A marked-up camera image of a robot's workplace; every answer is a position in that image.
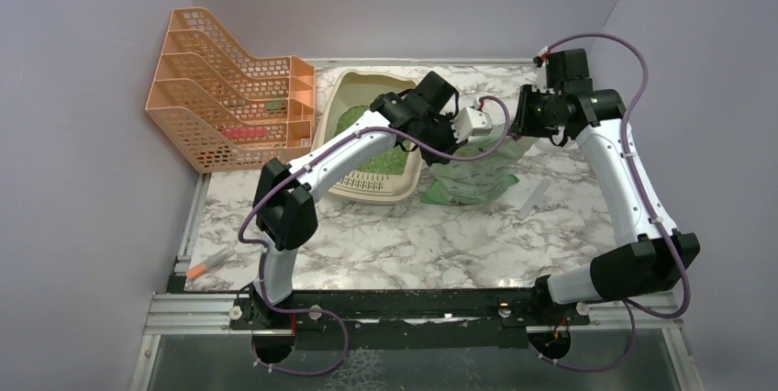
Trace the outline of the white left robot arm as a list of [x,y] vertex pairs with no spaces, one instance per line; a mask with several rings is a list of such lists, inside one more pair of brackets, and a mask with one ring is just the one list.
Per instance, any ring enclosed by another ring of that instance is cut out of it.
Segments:
[[259,274],[253,283],[253,314],[266,327],[288,315],[296,252],[318,227],[316,204],[343,177],[394,148],[417,151],[427,164],[447,164],[462,146],[452,128],[454,113],[443,107],[457,102],[459,91],[437,73],[416,87],[377,96],[348,128],[322,147],[289,163],[266,162],[247,220],[261,235]]

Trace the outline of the white bag sealing clip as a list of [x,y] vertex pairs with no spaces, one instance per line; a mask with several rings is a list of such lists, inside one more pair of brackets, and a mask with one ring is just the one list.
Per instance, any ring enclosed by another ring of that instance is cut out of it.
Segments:
[[528,199],[523,206],[517,212],[517,218],[524,220],[533,211],[538,211],[544,208],[550,199],[546,195],[546,191],[550,188],[551,180],[544,178],[538,184],[538,186],[532,191]]

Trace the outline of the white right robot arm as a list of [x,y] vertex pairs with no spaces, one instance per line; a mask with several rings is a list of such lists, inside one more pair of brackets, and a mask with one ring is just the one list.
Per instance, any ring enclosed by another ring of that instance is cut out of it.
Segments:
[[529,300],[543,324],[579,302],[630,299],[673,289],[700,251],[693,233],[682,233],[661,205],[642,166],[613,89],[596,90],[583,49],[538,56],[541,87],[520,89],[511,132],[519,137],[572,140],[595,172],[614,228],[616,248],[562,274],[538,278]]

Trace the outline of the green litter bag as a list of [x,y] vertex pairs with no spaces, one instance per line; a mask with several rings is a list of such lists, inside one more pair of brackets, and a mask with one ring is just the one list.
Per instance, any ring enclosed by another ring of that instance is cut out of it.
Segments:
[[488,157],[477,162],[436,163],[433,182],[420,200],[440,206],[481,205],[496,200],[519,178],[510,172],[537,142],[535,138],[507,137]]

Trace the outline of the beige plastic litter box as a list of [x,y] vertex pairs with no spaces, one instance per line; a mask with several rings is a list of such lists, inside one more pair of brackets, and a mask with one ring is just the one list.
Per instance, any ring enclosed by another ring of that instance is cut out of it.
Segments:
[[[334,138],[339,116],[351,106],[369,105],[377,95],[402,92],[416,86],[417,81],[384,72],[346,69],[341,73],[321,76],[327,99],[322,106],[317,132],[312,140],[314,149]],[[329,192],[351,201],[369,204],[393,204],[406,199],[415,191],[423,161],[419,151],[407,153],[402,175],[386,175],[353,171],[335,183]]]

